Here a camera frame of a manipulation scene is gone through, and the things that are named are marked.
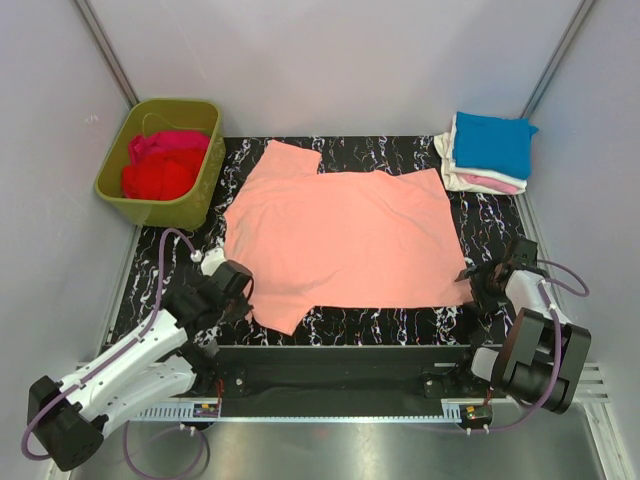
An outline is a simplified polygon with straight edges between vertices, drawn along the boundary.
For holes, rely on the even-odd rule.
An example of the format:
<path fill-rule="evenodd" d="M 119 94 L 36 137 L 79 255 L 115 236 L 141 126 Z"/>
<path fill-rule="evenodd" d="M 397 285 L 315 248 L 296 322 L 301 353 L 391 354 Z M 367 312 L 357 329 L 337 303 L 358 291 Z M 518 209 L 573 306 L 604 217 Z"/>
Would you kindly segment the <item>salmon pink t shirt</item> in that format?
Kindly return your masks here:
<path fill-rule="evenodd" d="M 471 298 L 451 204 L 433 169 L 322 173 L 270 141 L 227 208 L 224 251 L 247 267 L 255 320 L 292 334 L 316 307 L 414 309 Z"/>

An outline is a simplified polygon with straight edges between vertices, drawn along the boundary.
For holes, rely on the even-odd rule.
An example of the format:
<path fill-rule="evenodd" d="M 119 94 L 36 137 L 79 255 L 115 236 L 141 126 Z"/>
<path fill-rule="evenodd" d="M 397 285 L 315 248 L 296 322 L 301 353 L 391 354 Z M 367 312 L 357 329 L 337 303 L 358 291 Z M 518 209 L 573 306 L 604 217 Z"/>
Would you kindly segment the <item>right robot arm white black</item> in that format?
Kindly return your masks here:
<path fill-rule="evenodd" d="M 472 300 L 465 307 L 483 315 L 511 306 L 516 319 L 502 347 L 477 348 L 465 365 L 454 371 L 454 384 L 466 396 L 488 386 L 526 405 L 555 414 L 571 405 L 591 346 L 590 332 L 573 324 L 553 297 L 552 287 L 586 297 L 553 279 L 541 266 L 538 245 L 524 237 L 512 240 L 498 260 L 469 267 L 457 280 L 467 280 Z"/>

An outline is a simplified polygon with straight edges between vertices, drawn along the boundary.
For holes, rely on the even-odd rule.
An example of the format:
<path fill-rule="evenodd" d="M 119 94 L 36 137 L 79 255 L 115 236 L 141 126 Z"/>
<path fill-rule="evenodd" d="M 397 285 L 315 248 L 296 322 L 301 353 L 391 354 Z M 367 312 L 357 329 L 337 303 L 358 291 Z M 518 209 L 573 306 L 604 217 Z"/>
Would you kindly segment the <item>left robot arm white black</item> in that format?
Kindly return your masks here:
<path fill-rule="evenodd" d="M 183 394 L 222 393 L 217 346 L 197 345 L 201 331 L 250 313 L 252 273 L 225 260 L 193 285 L 163 298 L 134 330 L 93 361 L 28 391 L 23 455 L 63 472 L 89 460 L 121 425 Z"/>

